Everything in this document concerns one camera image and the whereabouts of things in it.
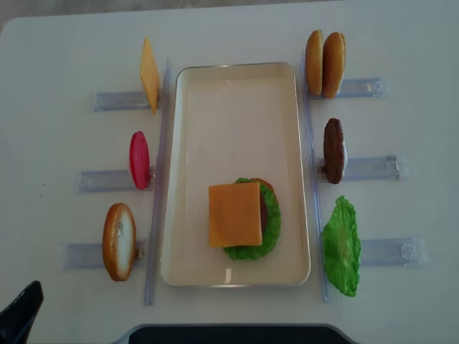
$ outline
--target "yellow cheese slice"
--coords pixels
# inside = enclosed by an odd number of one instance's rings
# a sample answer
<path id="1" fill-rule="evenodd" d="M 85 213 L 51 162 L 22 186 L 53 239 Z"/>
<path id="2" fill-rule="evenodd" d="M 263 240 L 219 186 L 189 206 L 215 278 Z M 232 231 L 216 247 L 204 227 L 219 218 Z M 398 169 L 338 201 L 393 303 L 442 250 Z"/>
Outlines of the yellow cheese slice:
<path id="1" fill-rule="evenodd" d="M 210 247 L 260 246 L 260 184 L 209 187 Z"/>
<path id="2" fill-rule="evenodd" d="M 140 75 L 146 97 L 150 102 L 153 114 L 156 114 L 159 94 L 159 73 L 148 37 L 145 37 L 145 42 L 143 43 Z"/>

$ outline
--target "tomato slice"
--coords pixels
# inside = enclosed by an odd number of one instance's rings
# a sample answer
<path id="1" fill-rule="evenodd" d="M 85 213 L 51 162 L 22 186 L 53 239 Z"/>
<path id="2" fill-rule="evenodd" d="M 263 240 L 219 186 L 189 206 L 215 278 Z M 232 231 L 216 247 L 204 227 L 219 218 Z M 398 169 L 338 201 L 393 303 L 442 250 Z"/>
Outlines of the tomato slice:
<path id="1" fill-rule="evenodd" d="M 144 190 L 150 183 L 150 154 L 145 136 L 141 131 L 132 135 L 129 163 L 136 188 Z"/>

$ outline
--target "white table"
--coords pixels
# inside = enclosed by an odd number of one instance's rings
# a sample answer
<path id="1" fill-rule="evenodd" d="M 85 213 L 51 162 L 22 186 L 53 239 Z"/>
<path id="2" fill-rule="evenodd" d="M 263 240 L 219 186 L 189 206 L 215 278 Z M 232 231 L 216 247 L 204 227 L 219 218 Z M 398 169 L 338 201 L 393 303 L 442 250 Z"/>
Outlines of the white table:
<path id="1" fill-rule="evenodd" d="M 0 309 L 39 280 L 44 303 L 33 343 L 106 343 L 139 325 L 166 323 L 329 324 L 360 343 L 457 342 L 458 11 L 453 1 L 341 1 L 9 22 L 0 36 Z M 316 103 L 316 145 L 335 116 L 350 156 L 406 153 L 410 168 L 403 182 L 323 186 L 322 211 L 330 214 L 346 194 L 362 239 L 420 234 L 426 267 L 362 268 L 355 298 L 333 290 L 325 304 L 309 213 L 311 275 L 297 288 L 174 289 L 158 280 L 155 305 L 144 307 L 145 269 L 125 283 L 103 270 L 60 269 L 57 245 L 99 242 L 115 202 L 129 204 L 139 237 L 148 236 L 152 191 L 72 193 L 76 170 L 127 168 L 137 130 L 156 159 L 159 116 L 95 114 L 89 106 L 91 91 L 141 88 L 146 35 L 160 70 L 171 58 L 174 82 L 188 66 L 274 61 L 301 77 L 301 51 L 319 28 L 346 35 L 345 77 L 386 77 L 391 89 L 384 100 Z"/>

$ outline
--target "white tray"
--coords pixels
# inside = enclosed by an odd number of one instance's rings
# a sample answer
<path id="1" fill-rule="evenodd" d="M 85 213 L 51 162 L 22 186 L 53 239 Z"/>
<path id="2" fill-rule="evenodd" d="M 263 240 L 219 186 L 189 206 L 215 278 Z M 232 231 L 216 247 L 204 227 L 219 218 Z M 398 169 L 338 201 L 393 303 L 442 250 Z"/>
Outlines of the white tray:
<path id="1" fill-rule="evenodd" d="M 208 187 L 273 185 L 274 250 L 233 261 L 209 247 Z M 177 79 L 161 276 L 172 286 L 300 285 L 310 271 L 295 75 L 285 63 L 195 67 Z"/>

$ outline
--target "lettuce leaf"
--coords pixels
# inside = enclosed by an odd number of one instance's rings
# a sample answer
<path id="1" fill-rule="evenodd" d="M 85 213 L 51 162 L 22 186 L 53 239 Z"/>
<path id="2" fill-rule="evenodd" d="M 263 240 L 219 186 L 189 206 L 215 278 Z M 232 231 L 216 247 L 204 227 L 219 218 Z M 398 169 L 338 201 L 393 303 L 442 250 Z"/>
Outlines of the lettuce leaf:
<path id="1" fill-rule="evenodd" d="M 343 294 L 356 296 L 361 242 L 356 211 L 345 196 L 336 200 L 335 209 L 322 231 L 322 243 L 328 280 Z"/>
<path id="2" fill-rule="evenodd" d="M 236 183 L 247 183 L 252 179 L 239 178 Z M 226 247 L 223 250 L 233 260 L 245 259 L 256 260 L 270 253 L 280 236 L 280 209 L 274 193 L 263 183 L 260 183 L 260 191 L 265 198 L 266 207 L 268 208 L 268 223 L 263 233 L 261 246 L 235 246 Z"/>

